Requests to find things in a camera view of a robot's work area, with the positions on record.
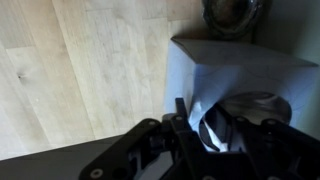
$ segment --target cardboard box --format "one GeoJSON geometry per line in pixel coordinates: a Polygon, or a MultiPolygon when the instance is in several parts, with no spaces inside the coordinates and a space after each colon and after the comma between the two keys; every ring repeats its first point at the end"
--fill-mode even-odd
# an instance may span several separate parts
{"type": "Polygon", "coordinates": [[[165,108],[176,111],[183,97],[189,123],[199,131],[202,116],[219,100],[262,91],[284,98],[295,126],[308,103],[318,65],[250,44],[173,39],[169,44],[165,108]]]}

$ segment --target light wood surface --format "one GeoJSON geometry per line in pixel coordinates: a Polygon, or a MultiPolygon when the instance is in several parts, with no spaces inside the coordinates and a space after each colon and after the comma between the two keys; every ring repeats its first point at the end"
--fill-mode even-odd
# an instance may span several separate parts
{"type": "Polygon", "coordinates": [[[0,159],[125,133],[164,113],[171,37],[200,0],[0,0],[0,159]]]}

